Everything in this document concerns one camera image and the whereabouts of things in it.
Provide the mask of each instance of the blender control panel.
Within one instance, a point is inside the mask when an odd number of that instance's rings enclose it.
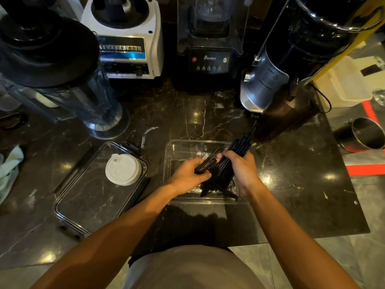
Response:
[[[202,74],[221,74],[229,72],[231,52],[227,51],[189,51],[189,72]]]

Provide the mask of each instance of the blender label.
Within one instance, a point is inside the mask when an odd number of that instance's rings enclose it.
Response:
[[[145,60],[144,38],[99,36],[101,58]]]

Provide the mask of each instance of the white plastic container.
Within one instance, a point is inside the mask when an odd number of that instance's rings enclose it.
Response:
[[[142,166],[132,155],[112,154],[105,166],[105,174],[114,184],[128,186],[139,179]]]
[[[315,84],[330,100],[333,108],[351,107],[373,98],[373,93],[351,57],[344,57]],[[329,109],[328,102],[322,96],[320,99],[324,109]]]

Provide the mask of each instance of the white lid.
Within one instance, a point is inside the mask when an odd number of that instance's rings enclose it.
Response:
[[[113,154],[105,167],[107,178],[121,186],[134,183],[142,173],[142,166],[129,154]]]

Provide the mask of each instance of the shirt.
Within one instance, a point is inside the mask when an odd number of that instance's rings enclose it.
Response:
[[[151,253],[130,267],[123,289],[264,289],[254,272],[221,248],[184,245]]]

